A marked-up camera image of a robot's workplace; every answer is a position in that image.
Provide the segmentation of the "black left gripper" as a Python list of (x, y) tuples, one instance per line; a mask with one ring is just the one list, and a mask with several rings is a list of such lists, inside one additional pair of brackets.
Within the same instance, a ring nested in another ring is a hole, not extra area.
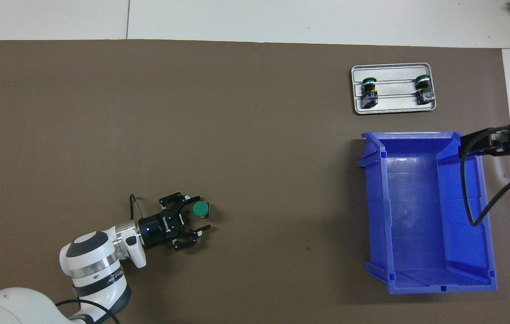
[(201, 201), (200, 196), (191, 197), (180, 192), (160, 198), (163, 211), (138, 219), (138, 228), (144, 248), (152, 248), (168, 241), (172, 243), (175, 250), (195, 246), (203, 232), (209, 230), (211, 225), (207, 224), (198, 229), (187, 228), (184, 226), (180, 213), (183, 207), (198, 201)]

